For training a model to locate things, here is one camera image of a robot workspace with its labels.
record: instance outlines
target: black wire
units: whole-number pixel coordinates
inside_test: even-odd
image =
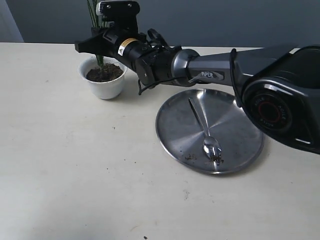
[[[234,90],[234,97],[235,97],[235,101],[238,104],[238,107],[241,107],[241,101],[240,101],[240,93],[238,91],[238,88],[236,86],[236,80],[235,80],[235,59],[237,56],[237,50],[235,48],[233,48],[230,52],[230,58],[229,58],[229,62],[230,62],[230,78],[231,78],[231,84]]]
[[[139,95],[141,95],[145,90],[147,90],[148,88],[150,87],[153,87],[153,86],[156,86],[158,84],[161,84],[161,83],[166,83],[166,82],[171,82],[173,80],[176,80],[176,79],[184,79],[185,77],[184,76],[179,76],[179,77],[173,77],[173,78],[170,78],[170,79],[167,79],[167,80],[162,80],[162,81],[157,81],[157,82],[153,82],[153,83],[150,83],[148,85],[146,85],[144,88],[141,89],[141,81],[140,79],[138,80],[138,86],[139,86]]]

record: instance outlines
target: stainless steel plate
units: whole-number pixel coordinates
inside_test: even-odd
[[[189,97],[199,101],[210,134],[221,145],[223,162],[211,162],[202,146],[205,138]],[[177,161],[207,174],[227,174],[249,166],[260,155],[264,134],[237,107],[233,95],[213,89],[189,89],[169,98],[156,117],[156,133],[164,149]]]

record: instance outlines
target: spoon handle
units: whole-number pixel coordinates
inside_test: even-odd
[[[208,128],[206,116],[205,116],[204,111],[202,111],[200,104],[196,103],[196,101],[192,97],[189,97],[189,104],[190,104],[190,107],[193,111],[193,114],[194,114],[197,122],[199,123],[202,130],[204,131],[204,134],[206,136],[210,136],[210,131]]]

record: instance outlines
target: white table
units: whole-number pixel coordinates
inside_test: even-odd
[[[100,100],[77,73],[88,56],[72,44],[0,43],[1,240],[320,238],[318,155],[268,138],[239,174],[192,171],[155,131],[160,106],[186,88],[139,96],[129,71],[124,92]]]

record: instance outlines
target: potted plant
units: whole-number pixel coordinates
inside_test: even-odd
[[[102,21],[102,17],[96,15],[98,0],[86,0],[92,23],[92,34],[99,28],[105,28],[108,24]],[[117,97],[124,88],[125,73],[127,67],[116,59],[102,55],[92,56],[83,61],[78,72],[89,83],[94,95],[103,100]]]

